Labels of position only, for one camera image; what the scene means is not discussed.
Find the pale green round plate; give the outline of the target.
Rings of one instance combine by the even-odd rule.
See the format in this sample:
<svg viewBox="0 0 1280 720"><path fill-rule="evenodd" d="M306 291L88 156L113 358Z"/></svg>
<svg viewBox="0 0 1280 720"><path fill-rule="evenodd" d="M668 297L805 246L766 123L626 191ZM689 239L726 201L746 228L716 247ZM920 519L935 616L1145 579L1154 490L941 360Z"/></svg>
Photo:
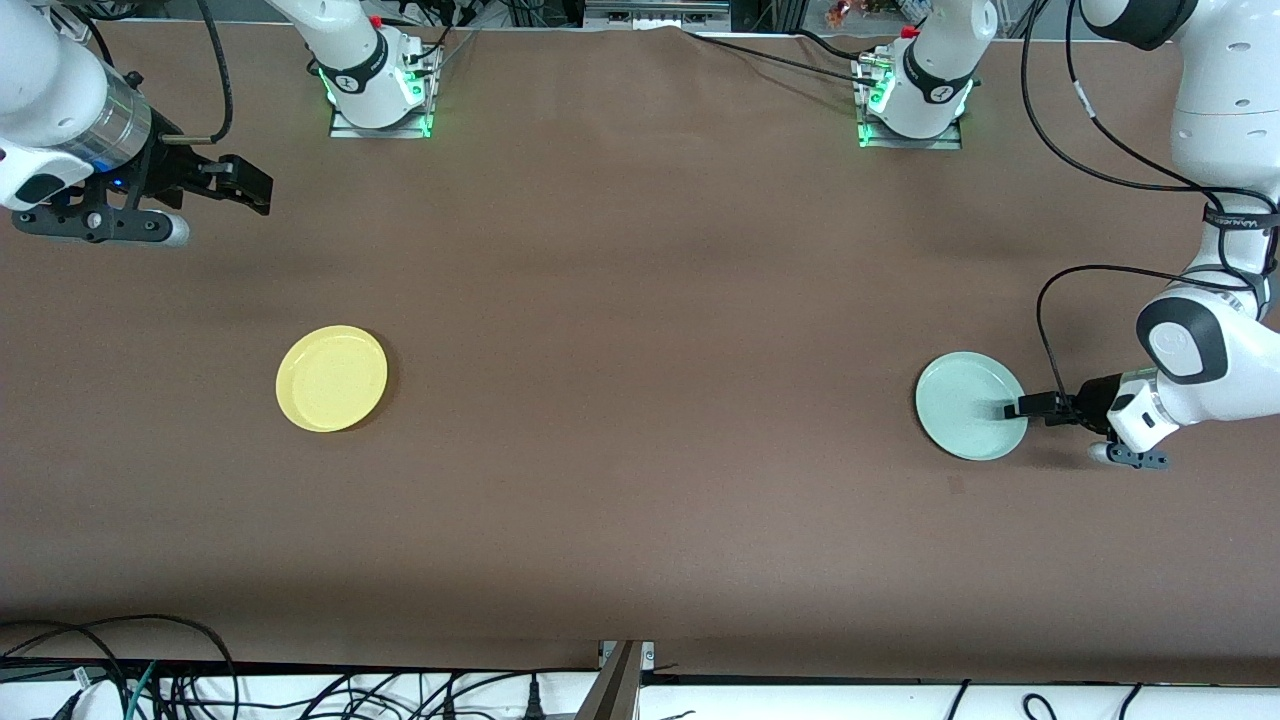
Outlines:
<svg viewBox="0 0 1280 720"><path fill-rule="evenodd" d="M968 351L934 359L915 388L919 423L945 452L969 461L993 461L1024 439L1028 420L1009 419L1005 409L1024 395L1002 364Z"/></svg>

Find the table cover sheet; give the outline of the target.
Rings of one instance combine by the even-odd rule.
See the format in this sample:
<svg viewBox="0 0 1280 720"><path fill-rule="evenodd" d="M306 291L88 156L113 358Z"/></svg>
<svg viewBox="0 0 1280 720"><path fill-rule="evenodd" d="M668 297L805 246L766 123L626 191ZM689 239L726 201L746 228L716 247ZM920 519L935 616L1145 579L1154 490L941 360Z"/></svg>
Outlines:
<svg viewBox="0 0 1280 720"><path fill-rule="evenodd" d="M1076 428L993 462L914 413L941 354L1052 378L1066 266L1179 272L1201 199L1053 158L1020 50L957 152L863 149L847 90L677 29L485 31L436 133L328 136L284 26L221 27L225 150L273 210L183 249L0 220L0 621L164 612L241 662L1280 682L1280 420L1105 468ZM353 325L358 425L276 404Z"/></svg>

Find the white lower bench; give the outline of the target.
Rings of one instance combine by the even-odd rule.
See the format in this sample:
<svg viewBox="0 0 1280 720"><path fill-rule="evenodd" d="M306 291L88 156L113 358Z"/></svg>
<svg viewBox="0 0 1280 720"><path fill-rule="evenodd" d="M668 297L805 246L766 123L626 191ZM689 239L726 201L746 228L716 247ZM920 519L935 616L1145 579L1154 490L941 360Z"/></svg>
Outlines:
<svg viewBox="0 0 1280 720"><path fill-rule="evenodd" d="M445 674L184 682L134 720L440 720ZM637 720L1280 720L1280 687L681 684L641 689Z"/></svg>

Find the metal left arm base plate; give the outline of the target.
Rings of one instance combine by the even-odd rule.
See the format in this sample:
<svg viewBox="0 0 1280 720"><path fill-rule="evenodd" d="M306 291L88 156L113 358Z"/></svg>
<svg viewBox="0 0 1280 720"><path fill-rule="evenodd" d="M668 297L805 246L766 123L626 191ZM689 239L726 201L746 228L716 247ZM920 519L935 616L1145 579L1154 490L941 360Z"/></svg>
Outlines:
<svg viewBox="0 0 1280 720"><path fill-rule="evenodd" d="M931 105L928 102L908 102L905 97L893 99L899 88L913 91L908 82L900 82L893 73L892 58L886 46L873 53L861 53L850 61L850 69L858 81L854 87L854 101L858 120L858 142L863 147L878 149L928 149L959 150L963 146L960 118L965 111L965 100L972 85L964 86L956 100ZM941 118L947 126L929 137L916 137L899 131L906 126L915 132L929 129Z"/></svg>

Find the yellow round plate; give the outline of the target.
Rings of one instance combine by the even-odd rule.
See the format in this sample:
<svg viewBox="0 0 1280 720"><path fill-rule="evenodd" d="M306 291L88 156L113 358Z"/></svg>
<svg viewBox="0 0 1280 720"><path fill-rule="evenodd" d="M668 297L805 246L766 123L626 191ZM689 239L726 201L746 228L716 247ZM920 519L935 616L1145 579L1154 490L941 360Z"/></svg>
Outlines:
<svg viewBox="0 0 1280 720"><path fill-rule="evenodd" d="M387 352L374 334L326 325L303 336L282 359L276 404L303 430L348 430L379 406L389 374Z"/></svg>

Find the grey metal frame profile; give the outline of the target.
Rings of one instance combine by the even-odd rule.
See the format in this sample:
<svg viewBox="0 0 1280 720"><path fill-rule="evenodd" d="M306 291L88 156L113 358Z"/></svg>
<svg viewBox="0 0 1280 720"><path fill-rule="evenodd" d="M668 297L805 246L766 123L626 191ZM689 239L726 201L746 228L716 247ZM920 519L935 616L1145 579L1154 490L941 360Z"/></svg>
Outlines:
<svg viewBox="0 0 1280 720"><path fill-rule="evenodd" d="M602 642L602 669L573 720L637 720L641 679L655 657L650 641Z"/></svg>

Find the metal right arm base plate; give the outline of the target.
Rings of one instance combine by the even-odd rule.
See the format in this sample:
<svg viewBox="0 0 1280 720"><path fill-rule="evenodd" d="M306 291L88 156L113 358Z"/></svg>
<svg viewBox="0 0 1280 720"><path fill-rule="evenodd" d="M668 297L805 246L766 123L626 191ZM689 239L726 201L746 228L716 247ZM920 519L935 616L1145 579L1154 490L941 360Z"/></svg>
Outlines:
<svg viewBox="0 0 1280 720"><path fill-rule="evenodd" d="M343 94L324 81L332 105L333 138L429 138L440 79L443 49L407 38L404 54L375 76L365 94Z"/></svg>

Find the silver metal frame bar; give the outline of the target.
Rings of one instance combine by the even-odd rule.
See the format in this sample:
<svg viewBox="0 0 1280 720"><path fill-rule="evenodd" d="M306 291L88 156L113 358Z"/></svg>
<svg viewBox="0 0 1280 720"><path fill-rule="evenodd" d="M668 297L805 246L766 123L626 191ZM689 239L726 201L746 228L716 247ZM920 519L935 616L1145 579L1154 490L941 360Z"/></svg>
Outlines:
<svg viewBox="0 0 1280 720"><path fill-rule="evenodd" d="M695 32L731 32L730 0L582 0L585 29L654 29L673 26Z"/></svg>

